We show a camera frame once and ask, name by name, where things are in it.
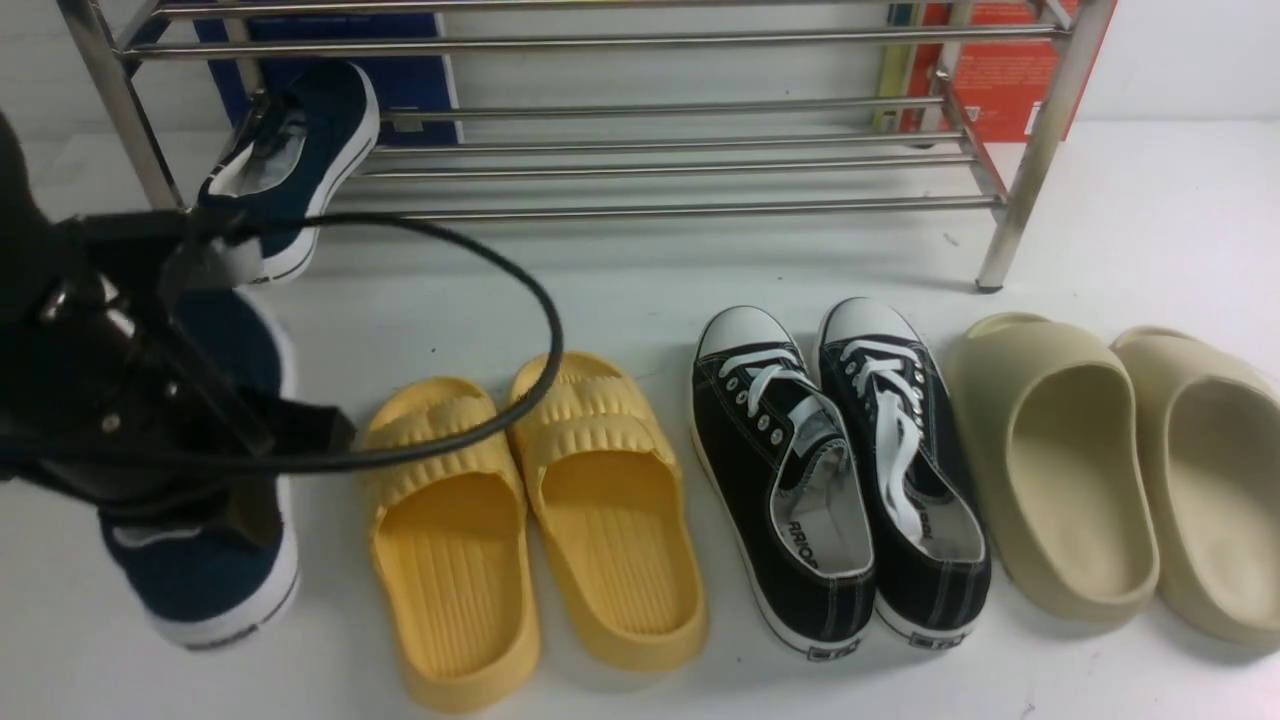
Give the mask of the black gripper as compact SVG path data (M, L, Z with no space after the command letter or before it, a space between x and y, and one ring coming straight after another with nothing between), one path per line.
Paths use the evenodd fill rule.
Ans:
M3 214L3 470L113 519L273 519L274 477L355 441L338 407L218 370L174 316L214 258L288 222Z

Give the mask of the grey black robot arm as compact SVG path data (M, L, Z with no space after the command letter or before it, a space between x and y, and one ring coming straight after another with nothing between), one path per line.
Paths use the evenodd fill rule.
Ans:
M229 286L218 255L280 225L227 209L54 223L4 124L3 473L125 520L255 518L268 478L347 451L342 410L232 380L173 313Z

